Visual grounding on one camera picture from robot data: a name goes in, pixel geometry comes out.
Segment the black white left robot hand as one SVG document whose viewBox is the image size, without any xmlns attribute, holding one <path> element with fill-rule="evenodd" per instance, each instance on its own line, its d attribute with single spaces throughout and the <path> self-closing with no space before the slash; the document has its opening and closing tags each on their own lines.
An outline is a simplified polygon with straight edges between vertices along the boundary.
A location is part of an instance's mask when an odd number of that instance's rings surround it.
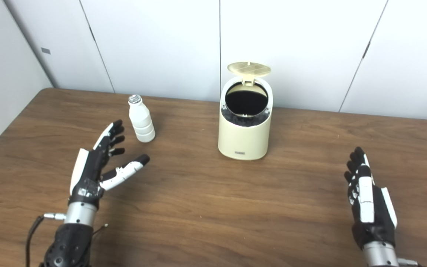
<svg viewBox="0 0 427 267">
<path fill-rule="evenodd" d="M 115 148 L 125 140 L 122 135 L 124 129 L 122 120 L 114 121 L 102 131 L 91 150 L 79 150 L 72 172 L 68 205 L 83 202 L 98 209 L 106 191 L 122 184 L 149 163 L 150 157 L 142 154 L 123 166 L 102 172 L 113 156 L 124 154 L 124 148 Z"/>
</svg>

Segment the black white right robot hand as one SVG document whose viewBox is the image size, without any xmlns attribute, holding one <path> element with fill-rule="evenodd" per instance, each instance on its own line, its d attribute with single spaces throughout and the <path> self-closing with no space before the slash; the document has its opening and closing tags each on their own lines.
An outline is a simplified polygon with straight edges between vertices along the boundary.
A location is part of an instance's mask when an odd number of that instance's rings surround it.
<svg viewBox="0 0 427 267">
<path fill-rule="evenodd" d="M 361 147 L 351 152 L 346 166 L 344 177 L 354 217 L 351 231 L 356 244 L 360 249 L 374 241 L 395 246 L 398 220 L 393 203 L 388 189 L 375 184 L 368 158 Z"/>
</svg>

